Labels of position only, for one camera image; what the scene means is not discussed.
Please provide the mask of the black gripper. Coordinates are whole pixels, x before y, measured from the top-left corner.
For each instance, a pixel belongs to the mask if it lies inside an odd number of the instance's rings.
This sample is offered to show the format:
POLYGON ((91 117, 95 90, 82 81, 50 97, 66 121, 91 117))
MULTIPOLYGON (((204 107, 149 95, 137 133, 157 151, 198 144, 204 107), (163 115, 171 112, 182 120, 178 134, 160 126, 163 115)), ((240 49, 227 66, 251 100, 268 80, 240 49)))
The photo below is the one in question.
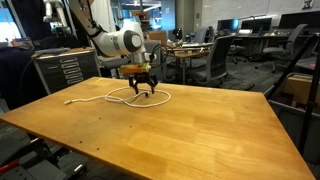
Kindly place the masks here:
POLYGON ((133 77, 129 77, 129 86, 134 89, 136 94, 139 93, 137 83, 148 83, 151 87, 151 92, 155 93, 158 80, 156 76, 150 76, 149 73, 136 73, 133 77))

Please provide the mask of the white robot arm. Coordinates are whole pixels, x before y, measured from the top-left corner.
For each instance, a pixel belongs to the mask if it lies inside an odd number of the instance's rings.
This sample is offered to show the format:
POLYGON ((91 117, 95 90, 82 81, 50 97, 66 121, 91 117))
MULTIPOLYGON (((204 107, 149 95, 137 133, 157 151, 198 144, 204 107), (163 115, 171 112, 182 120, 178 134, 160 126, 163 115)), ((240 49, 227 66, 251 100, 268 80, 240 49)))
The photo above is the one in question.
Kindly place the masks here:
POLYGON ((139 93, 138 84, 146 83, 155 92, 158 80, 150 74, 145 59, 144 35, 138 22, 129 22, 117 31, 110 0, 69 0, 69 7, 103 57, 132 55, 131 64, 121 65, 120 72, 129 77, 129 86, 139 93))

